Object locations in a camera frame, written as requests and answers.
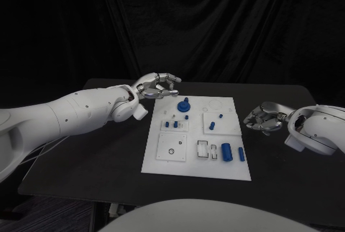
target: robotic hand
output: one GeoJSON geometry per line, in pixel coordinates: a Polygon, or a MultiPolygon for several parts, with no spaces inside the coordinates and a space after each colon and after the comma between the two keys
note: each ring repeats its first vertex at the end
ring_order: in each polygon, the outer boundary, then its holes
{"type": "Polygon", "coordinates": [[[107,121],[138,120],[148,111],[143,98],[178,95],[173,83],[181,79],[168,73],[150,73],[135,84],[77,91],[56,101],[12,109],[0,109],[0,182],[27,154],[43,143],[100,128],[107,121]],[[169,90],[159,85],[168,83],[169,90]]]}
{"type": "Polygon", "coordinates": [[[264,102],[244,119],[245,126],[267,136],[287,122],[288,136],[284,144],[297,151],[309,148],[322,155],[345,152],[345,108],[307,106],[294,110],[274,102],[264,102]]]}

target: table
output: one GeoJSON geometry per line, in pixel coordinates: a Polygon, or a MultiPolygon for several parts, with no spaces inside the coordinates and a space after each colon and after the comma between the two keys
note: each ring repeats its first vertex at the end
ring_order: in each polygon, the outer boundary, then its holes
{"type": "MultiPolygon", "coordinates": [[[[84,89],[132,84],[90,79],[84,89]]],[[[182,82],[181,95],[232,97],[240,120],[264,101],[291,108],[314,105],[301,86],[182,82]]],[[[264,136],[241,127],[251,182],[140,173],[153,100],[142,100],[148,115],[107,122],[70,136],[38,157],[18,193],[148,205],[169,199],[208,199],[261,209],[293,220],[345,227],[345,155],[322,156],[284,145],[286,127],[264,136]]]]}

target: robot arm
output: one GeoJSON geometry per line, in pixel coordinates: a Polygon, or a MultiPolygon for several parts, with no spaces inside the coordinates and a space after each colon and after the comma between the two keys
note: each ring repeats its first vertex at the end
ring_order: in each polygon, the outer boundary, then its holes
{"type": "Polygon", "coordinates": [[[12,109],[0,109],[0,182],[31,150],[43,143],[100,128],[110,120],[138,120],[148,111],[139,99],[178,95],[169,74],[150,73],[135,84],[77,91],[56,101],[12,109]],[[169,90],[158,84],[166,82],[169,90]]]}
{"type": "Polygon", "coordinates": [[[284,141],[297,151],[309,148],[319,154],[332,155],[339,148],[345,152],[345,109],[332,106],[309,106],[299,110],[264,102],[244,119],[248,128],[268,131],[281,128],[287,123],[288,137],[284,141]]]}

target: blue cylinder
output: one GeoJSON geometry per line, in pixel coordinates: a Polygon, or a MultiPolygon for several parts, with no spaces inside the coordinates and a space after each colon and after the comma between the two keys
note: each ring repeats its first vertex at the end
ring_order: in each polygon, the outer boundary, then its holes
{"type": "Polygon", "coordinates": [[[228,143],[221,144],[221,153],[222,153],[222,160],[224,161],[231,161],[232,160],[232,154],[231,154],[231,148],[230,148],[228,143]]]}
{"type": "Polygon", "coordinates": [[[240,161],[244,161],[245,159],[244,159],[244,153],[242,153],[242,148],[241,147],[238,147],[238,160],[240,161]]]}
{"type": "Polygon", "coordinates": [[[191,108],[191,105],[188,103],[188,98],[184,99],[184,101],[181,101],[178,104],[176,104],[176,109],[179,112],[186,112],[191,108]]]}
{"type": "Polygon", "coordinates": [[[209,130],[211,130],[211,131],[214,130],[214,125],[215,125],[215,123],[211,122],[211,123],[209,123],[209,130]]]}

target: dark background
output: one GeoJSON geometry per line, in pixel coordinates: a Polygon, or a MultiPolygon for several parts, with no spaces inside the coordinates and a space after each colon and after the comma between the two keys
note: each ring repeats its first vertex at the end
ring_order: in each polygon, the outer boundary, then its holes
{"type": "Polygon", "coordinates": [[[0,106],[90,78],[297,84],[345,106],[345,0],[0,0],[0,106]]]}

